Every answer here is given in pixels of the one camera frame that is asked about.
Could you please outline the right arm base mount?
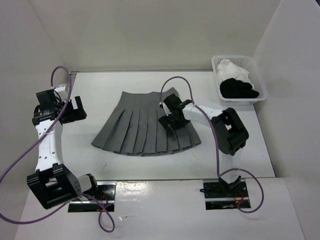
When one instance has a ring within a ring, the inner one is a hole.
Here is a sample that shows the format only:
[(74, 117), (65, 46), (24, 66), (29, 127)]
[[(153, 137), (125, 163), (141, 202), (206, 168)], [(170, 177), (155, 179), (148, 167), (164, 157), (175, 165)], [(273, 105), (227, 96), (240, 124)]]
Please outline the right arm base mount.
[(199, 190), (204, 196), (205, 209), (208, 210), (231, 210), (241, 208), (250, 209), (251, 203), (247, 185), (244, 180), (228, 193), (223, 193), (222, 186), (217, 179), (204, 180)]

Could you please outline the grey pleated skirt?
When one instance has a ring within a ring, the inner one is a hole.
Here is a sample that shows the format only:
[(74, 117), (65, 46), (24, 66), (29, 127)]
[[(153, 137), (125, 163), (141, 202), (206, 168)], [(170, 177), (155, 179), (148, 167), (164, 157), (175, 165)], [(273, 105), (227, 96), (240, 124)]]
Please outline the grey pleated skirt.
[(128, 156), (173, 154), (201, 144), (192, 123), (168, 135), (159, 118), (165, 112), (159, 106), (161, 96), (178, 95), (175, 88), (160, 92), (122, 92), (120, 100), (92, 141), (92, 146)]

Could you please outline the black skirt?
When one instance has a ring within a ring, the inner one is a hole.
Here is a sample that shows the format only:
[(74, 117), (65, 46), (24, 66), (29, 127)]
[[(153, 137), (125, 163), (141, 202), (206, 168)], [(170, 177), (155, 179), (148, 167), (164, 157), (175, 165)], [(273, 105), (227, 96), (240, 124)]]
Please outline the black skirt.
[(255, 99), (260, 95), (250, 83), (234, 78), (224, 80), (219, 89), (221, 95), (226, 99)]

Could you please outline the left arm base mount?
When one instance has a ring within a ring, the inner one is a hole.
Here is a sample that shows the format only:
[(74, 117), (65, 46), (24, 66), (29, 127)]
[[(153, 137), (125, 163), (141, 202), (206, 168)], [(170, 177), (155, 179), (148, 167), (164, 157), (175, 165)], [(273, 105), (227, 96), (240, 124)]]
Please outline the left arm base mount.
[[(98, 190), (92, 196), (104, 205), (108, 212), (114, 212), (117, 183), (115, 181), (98, 181), (97, 186)], [(67, 211), (69, 213), (95, 213), (101, 210), (94, 200), (83, 197), (81, 200), (71, 201)]]

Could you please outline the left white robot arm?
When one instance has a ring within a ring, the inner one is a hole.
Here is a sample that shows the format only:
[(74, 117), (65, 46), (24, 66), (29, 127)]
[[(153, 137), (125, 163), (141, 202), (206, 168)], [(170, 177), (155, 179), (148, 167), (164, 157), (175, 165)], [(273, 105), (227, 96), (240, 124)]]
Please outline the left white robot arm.
[(27, 176), (27, 185), (45, 209), (85, 196), (98, 197), (100, 188), (90, 174), (76, 177), (65, 165), (62, 155), (63, 125), (87, 117), (81, 98), (75, 97), (77, 108), (67, 99), (65, 84), (36, 94), (39, 104), (34, 109), (32, 123), (41, 143), (35, 173)]

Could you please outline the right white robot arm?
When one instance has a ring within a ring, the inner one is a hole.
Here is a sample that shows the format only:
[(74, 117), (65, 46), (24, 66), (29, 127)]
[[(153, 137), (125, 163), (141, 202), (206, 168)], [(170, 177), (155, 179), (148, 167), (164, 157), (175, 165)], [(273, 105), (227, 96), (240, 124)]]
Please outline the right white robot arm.
[(159, 106), (165, 115), (158, 121), (169, 135), (191, 121), (211, 129), (217, 150), (219, 192), (225, 197), (231, 196), (241, 181), (240, 158), (249, 139), (249, 133), (236, 110), (231, 107), (213, 109), (195, 104), (190, 99), (181, 101), (174, 93), (162, 100)]

